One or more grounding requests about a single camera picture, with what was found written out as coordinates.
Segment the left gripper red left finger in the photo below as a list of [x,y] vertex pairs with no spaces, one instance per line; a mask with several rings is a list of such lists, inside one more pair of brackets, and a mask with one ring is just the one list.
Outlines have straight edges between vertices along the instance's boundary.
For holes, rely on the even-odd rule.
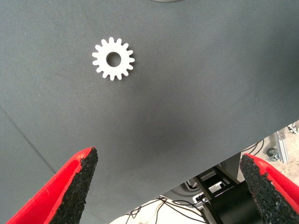
[[97,163],[94,147],[75,153],[8,223],[78,224]]

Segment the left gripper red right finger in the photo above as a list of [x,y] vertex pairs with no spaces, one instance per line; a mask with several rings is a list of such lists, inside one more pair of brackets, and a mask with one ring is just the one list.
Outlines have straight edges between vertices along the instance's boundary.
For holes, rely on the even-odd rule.
[[267,161],[244,154],[240,169],[264,224],[299,222],[299,187]]

